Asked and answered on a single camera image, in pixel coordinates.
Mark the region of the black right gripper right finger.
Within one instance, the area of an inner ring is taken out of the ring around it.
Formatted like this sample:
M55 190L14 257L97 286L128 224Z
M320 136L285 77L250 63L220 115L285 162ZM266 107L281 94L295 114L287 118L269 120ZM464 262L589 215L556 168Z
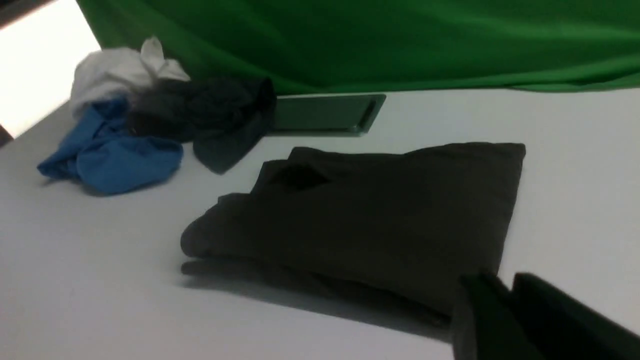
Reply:
M638 360L639 336L532 273L517 273L510 306L547 360Z

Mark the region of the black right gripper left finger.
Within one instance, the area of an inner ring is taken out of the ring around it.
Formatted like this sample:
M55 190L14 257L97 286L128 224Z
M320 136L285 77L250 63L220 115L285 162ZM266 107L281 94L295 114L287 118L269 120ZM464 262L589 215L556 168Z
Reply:
M459 279L451 322L455 360L541 360L510 310L508 290L494 275Z

